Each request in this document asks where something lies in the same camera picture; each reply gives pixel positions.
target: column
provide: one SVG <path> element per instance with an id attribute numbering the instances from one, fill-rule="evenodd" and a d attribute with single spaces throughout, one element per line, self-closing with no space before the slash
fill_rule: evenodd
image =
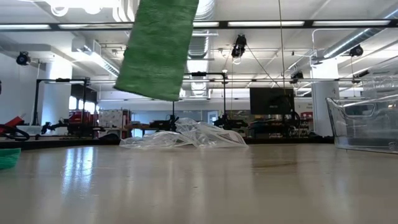
<path id="1" fill-rule="evenodd" d="M 72 78 L 72 64 L 67 61 L 56 61 L 46 64 L 46 79 Z M 58 123 L 60 118 L 69 117 L 69 97 L 71 92 L 70 84 L 46 84 L 41 83 L 40 87 L 44 89 L 43 112 L 40 122 L 44 125 L 46 122 L 52 124 Z M 53 134 L 63 134 L 65 130 L 58 130 Z"/>
<path id="2" fill-rule="evenodd" d="M 322 61 L 312 67 L 312 78 L 339 78 L 336 58 Z M 338 82 L 318 82 L 312 84 L 314 131 L 320 136 L 333 136 L 326 98 L 338 99 Z"/>

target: white ceiling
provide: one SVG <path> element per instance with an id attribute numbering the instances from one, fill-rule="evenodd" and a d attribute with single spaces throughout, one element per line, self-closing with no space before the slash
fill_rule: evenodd
<path id="1" fill-rule="evenodd" d="M 378 18 L 386 9 L 397 7 L 396 0 L 280 0 L 282 5 L 282 19 L 369 19 Z M 82 9 L 71 9 L 64 17 L 54 17 L 44 2 L 26 2 L 18 0 L 0 0 L 0 22 L 114 22 L 111 9 L 103 9 L 97 15 L 89 15 Z M 215 20 L 261 20 L 279 19 L 278 0 L 216 0 Z M 325 49 L 353 30 L 320 30 L 315 33 L 315 48 Z M 211 48 L 214 61 L 210 62 L 210 72 L 220 72 L 227 69 L 234 78 L 265 78 L 264 70 L 258 65 L 250 51 L 246 51 L 240 65 L 233 65 L 231 59 L 226 60 L 218 48 L 230 49 L 238 34 L 245 34 L 248 46 L 254 50 L 254 55 L 273 78 L 278 77 L 289 65 L 300 57 L 292 56 L 305 54 L 313 47 L 312 30 L 291 29 L 283 31 L 284 63 L 282 66 L 280 30 L 218 30 L 218 36 L 211 38 Z M 389 29 L 370 38 L 361 44 L 365 55 L 397 40 L 398 29 Z M 84 35 L 106 45 L 104 55 L 120 65 L 123 53 L 115 56 L 111 53 L 112 47 L 121 50 L 125 47 L 128 37 L 125 32 L 86 31 L 86 32 L 29 32 L 29 33 L 0 33 L 0 45 L 4 44 L 49 44 L 59 49 L 65 55 L 78 61 L 78 65 L 87 68 L 86 73 L 76 72 L 77 76 L 91 76 L 97 79 L 107 79 L 111 76 L 93 63 L 81 61 L 71 52 L 71 42 L 77 35 Z M 339 58 L 339 73 L 341 77 L 352 74 L 352 71 L 372 67 L 380 62 L 398 55 L 398 45 L 372 54 L 364 59 L 354 59 L 353 68 L 349 58 Z M 248 83 L 234 84 L 234 87 L 244 88 Z"/>

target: table surface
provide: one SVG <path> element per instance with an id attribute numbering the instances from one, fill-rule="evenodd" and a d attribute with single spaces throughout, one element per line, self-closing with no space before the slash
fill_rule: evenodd
<path id="1" fill-rule="evenodd" d="M 330 144 L 24 151 L 1 223 L 398 223 L 398 157 Z"/>

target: computer monitor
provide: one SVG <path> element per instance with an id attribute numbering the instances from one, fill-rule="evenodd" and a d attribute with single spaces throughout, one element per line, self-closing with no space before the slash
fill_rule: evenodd
<path id="1" fill-rule="evenodd" d="M 291 88 L 251 88 L 251 114 L 292 114 L 294 91 Z"/>

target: plastic bag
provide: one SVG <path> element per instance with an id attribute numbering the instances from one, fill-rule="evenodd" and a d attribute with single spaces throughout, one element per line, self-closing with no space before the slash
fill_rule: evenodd
<path id="1" fill-rule="evenodd" d="M 247 147 L 242 136 L 190 118 L 179 119 L 177 133 L 164 131 L 143 138 L 122 139 L 121 147 L 130 149 L 173 148 L 193 144 L 197 148 Z"/>

